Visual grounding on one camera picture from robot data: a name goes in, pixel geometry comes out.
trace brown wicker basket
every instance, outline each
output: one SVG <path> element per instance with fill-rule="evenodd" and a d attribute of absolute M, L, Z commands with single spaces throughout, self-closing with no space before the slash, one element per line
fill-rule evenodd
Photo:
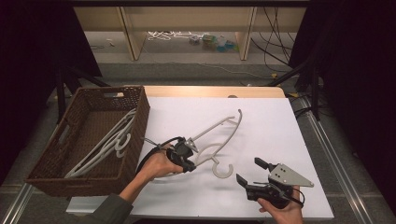
<path fill-rule="evenodd" d="M 119 159 L 112 152 L 87 174 L 64 178 L 133 108 L 136 114 L 124 156 Z M 149 101 L 142 86 L 78 89 L 26 182 L 57 197 L 120 193 L 134 178 L 148 119 Z"/>

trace white table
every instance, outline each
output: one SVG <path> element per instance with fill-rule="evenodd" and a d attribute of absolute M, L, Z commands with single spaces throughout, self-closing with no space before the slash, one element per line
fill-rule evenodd
<path fill-rule="evenodd" d="M 256 202 L 248 201 L 245 190 L 236 182 L 240 174 L 249 184 L 267 182 L 268 170 L 254 163 L 260 157 L 270 163 L 285 163 L 315 183 L 301 188 L 305 195 L 305 219 L 331 219 L 329 206 L 318 175 L 306 149 L 304 139 L 286 98 L 212 98 L 212 97 L 149 97 L 151 106 L 146 137 L 161 143 L 175 136 L 195 136 L 228 116 L 238 118 L 239 129 L 218 154 L 219 170 L 226 172 L 233 165 L 233 174 L 219 179 L 212 174 L 212 161 L 192 173 L 156 179 L 149 183 L 134 202 L 132 215 L 156 218 L 260 219 Z M 223 141 L 232 126 L 224 124 L 195 141 L 198 147 Z M 145 143 L 140 160 L 153 145 Z M 74 197 L 66 212 L 92 213 L 105 197 Z"/>

